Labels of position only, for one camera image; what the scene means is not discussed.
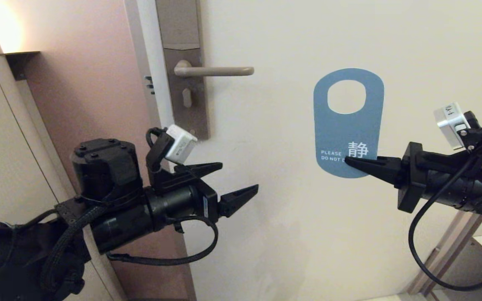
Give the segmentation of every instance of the lock plate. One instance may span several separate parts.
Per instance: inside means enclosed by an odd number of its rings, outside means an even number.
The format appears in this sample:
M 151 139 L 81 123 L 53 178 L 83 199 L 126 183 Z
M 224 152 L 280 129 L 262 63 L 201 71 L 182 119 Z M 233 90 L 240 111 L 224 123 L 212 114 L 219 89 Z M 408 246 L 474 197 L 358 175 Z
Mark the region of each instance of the lock plate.
M 207 102 L 203 77 L 180 77 L 174 74 L 174 67 L 182 59 L 189 61 L 192 66 L 202 66 L 200 49 L 163 49 L 163 51 L 170 86 L 174 122 L 198 139 L 208 139 Z M 184 104 L 183 91 L 185 89 L 191 91 L 191 106 L 189 108 Z

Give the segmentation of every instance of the pink wall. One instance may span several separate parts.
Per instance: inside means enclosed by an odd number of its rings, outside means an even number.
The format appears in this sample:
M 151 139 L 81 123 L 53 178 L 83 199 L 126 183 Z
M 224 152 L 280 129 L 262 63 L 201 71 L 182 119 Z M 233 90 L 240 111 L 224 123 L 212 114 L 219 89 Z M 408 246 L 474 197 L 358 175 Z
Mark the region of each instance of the pink wall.
M 74 186 L 69 155 L 81 141 L 117 138 L 135 143 L 141 175 L 146 130 L 159 126 L 144 89 L 122 0 L 8 0 L 23 27 L 20 51 L 41 51 L 28 65 L 27 81 L 51 139 Z M 151 234 L 122 252 L 150 257 L 184 256 L 182 236 Z M 188 267 L 113 265 L 130 299 L 187 298 Z

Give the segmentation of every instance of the metal bracket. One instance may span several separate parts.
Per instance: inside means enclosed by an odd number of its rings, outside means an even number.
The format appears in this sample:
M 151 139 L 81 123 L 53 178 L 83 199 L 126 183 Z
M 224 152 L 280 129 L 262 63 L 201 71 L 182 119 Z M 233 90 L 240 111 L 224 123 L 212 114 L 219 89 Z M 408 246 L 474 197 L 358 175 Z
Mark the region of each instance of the metal bracket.
M 82 216 L 86 208 L 85 204 L 79 201 L 79 196 L 75 196 L 74 198 L 57 204 L 55 210 L 57 210 L 57 214 L 59 214 L 67 224 L 73 224 Z
M 29 51 L 24 53 L 7 53 L 2 55 L 5 56 L 14 79 L 18 81 L 26 79 L 25 66 L 34 56 L 38 55 L 39 53 L 40 51 Z

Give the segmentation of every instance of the do not disturb sign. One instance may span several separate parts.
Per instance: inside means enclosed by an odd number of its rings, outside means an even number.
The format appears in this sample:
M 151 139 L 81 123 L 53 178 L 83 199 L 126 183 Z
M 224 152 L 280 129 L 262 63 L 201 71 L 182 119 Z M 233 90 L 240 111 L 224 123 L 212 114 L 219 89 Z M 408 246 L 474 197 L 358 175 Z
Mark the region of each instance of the do not disturb sign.
M 365 87 L 366 101 L 360 110 L 341 114 L 329 107 L 332 99 L 328 99 L 328 90 L 342 80 L 354 80 Z M 342 178 L 367 175 L 348 166 L 345 157 L 377 158 L 383 103 L 384 84 L 373 72 L 341 69 L 319 80 L 313 92 L 315 156 L 323 170 Z

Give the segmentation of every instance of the chinese character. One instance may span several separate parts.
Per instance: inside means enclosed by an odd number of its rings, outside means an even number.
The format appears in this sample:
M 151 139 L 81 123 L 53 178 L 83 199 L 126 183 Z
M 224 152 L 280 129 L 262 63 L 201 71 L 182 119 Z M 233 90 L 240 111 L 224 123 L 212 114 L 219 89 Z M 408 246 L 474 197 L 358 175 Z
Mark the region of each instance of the chinese character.
M 349 143 L 349 156 L 362 158 L 364 155 L 367 155 L 367 145 L 365 143 L 356 143 L 350 142 Z

